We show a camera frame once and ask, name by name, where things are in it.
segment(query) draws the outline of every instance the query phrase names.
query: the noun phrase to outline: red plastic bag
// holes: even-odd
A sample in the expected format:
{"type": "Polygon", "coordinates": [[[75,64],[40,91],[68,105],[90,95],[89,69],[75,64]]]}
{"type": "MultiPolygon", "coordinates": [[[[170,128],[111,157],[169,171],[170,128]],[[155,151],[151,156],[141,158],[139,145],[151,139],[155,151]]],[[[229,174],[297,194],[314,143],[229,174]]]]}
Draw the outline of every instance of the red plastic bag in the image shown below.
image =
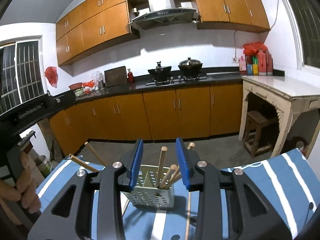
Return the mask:
{"type": "Polygon", "coordinates": [[[263,52],[266,52],[268,49],[268,47],[264,45],[262,42],[244,44],[243,48],[243,54],[245,54],[246,56],[254,56],[259,52],[260,49],[262,49],[263,52]]]}
{"type": "Polygon", "coordinates": [[[82,83],[83,87],[91,87],[93,88],[94,87],[94,81],[91,80],[89,82],[86,82],[86,83],[82,83]]]}
{"type": "Polygon", "coordinates": [[[44,72],[45,77],[49,81],[50,85],[54,88],[57,88],[58,84],[58,73],[56,67],[47,67],[44,72]]]}

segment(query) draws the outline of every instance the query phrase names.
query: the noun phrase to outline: blue striped cloth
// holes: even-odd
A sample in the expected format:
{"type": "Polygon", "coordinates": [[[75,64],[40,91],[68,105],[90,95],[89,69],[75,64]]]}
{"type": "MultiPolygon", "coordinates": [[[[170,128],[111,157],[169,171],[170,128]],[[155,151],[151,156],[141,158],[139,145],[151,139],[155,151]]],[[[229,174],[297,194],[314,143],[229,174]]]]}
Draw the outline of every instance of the blue striped cloth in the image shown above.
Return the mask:
{"type": "MultiPolygon", "coordinates": [[[[103,166],[87,163],[98,170],[103,166]]],[[[311,218],[320,202],[320,182],[316,178],[308,161],[297,149],[275,158],[241,167],[250,179],[274,206],[292,233],[292,239],[302,230],[307,217],[309,203],[314,204],[309,211],[311,218]]],[[[66,182],[79,170],[84,169],[71,160],[63,160],[58,167],[38,187],[37,194],[43,211],[66,182]]],[[[135,208],[129,203],[124,215],[124,230],[127,240],[168,240],[175,235],[185,238],[188,191],[179,180],[174,184],[175,208],[173,211],[150,211],[135,208]]],[[[228,238],[228,214],[224,190],[220,191],[222,206],[223,237],[228,238]]],[[[198,192],[191,193],[191,216],[197,215],[198,192]]],[[[92,239],[96,239],[97,206],[99,191],[95,192],[92,210],[92,239]]],[[[127,198],[121,194],[121,206],[124,208],[127,198]]],[[[188,239],[194,239],[195,228],[189,227],[188,239]]]]}

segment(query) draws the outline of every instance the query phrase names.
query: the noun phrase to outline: blue gripper pad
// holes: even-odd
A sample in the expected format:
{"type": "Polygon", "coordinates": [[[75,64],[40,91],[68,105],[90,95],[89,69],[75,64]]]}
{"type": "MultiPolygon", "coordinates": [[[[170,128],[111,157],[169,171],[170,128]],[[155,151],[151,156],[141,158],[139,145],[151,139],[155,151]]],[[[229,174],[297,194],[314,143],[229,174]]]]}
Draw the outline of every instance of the blue gripper pad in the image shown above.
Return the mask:
{"type": "Polygon", "coordinates": [[[186,186],[186,189],[190,189],[190,178],[189,178],[189,167],[186,160],[185,152],[187,151],[184,146],[182,138],[176,139],[176,155],[180,166],[180,172],[182,177],[183,185],[186,186]]]}
{"type": "Polygon", "coordinates": [[[140,139],[140,142],[132,163],[131,172],[130,172],[130,183],[129,183],[130,190],[133,190],[133,188],[137,184],[140,164],[142,160],[142,154],[143,154],[143,140],[140,139]]]}

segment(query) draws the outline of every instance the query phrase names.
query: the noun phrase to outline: concrete floor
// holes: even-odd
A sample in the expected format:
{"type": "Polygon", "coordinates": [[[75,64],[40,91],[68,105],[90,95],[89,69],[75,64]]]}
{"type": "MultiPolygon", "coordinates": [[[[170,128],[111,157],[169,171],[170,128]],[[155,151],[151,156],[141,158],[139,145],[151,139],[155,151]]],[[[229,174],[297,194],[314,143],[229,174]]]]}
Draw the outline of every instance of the concrete floor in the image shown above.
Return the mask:
{"type": "MultiPolygon", "coordinates": [[[[247,150],[242,146],[242,143],[238,141],[238,135],[209,140],[199,140],[194,141],[194,143],[196,144],[194,150],[198,152],[200,159],[211,163],[219,169],[262,161],[270,158],[272,153],[267,152],[255,158],[251,158],[247,150]]],[[[115,161],[119,161],[122,153],[130,151],[134,147],[133,143],[110,143],[94,141],[91,141],[90,145],[108,165],[111,165],[115,161]]],[[[158,165],[160,149],[162,146],[167,146],[168,148],[164,166],[170,167],[172,164],[178,164],[174,142],[144,143],[141,164],[158,165]]],[[[101,164],[87,147],[82,149],[79,155],[83,155],[84,160],[87,162],[101,164]]]]}

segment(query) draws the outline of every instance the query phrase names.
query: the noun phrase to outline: red bowl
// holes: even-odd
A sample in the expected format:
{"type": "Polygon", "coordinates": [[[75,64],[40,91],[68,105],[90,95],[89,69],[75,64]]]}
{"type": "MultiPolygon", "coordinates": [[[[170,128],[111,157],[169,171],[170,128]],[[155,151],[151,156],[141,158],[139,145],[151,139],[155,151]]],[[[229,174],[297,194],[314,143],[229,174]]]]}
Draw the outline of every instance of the red bowl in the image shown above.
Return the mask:
{"type": "Polygon", "coordinates": [[[71,90],[80,89],[80,88],[82,88],[82,82],[76,83],[76,84],[72,84],[72,85],[69,86],[69,88],[70,88],[71,90]]]}

